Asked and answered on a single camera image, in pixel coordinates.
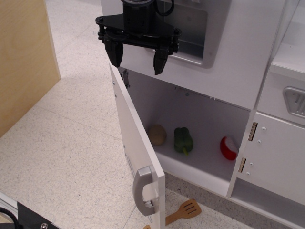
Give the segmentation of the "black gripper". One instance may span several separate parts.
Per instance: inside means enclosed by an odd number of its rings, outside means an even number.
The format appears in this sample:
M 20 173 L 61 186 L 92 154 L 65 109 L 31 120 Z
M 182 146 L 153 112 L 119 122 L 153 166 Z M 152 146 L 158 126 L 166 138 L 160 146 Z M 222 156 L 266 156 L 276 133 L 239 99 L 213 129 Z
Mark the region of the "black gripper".
M 99 39 L 105 45 L 111 64 L 120 67 L 123 45 L 155 49 L 154 74 L 163 72 L 168 56 L 178 52 L 181 30 L 162 21 L 158 16 L 173 12 L 174 1 L 167 12 L 160 12 L 155 0 L 123 0 L 123 13 L 100 16 L 96 23 Z

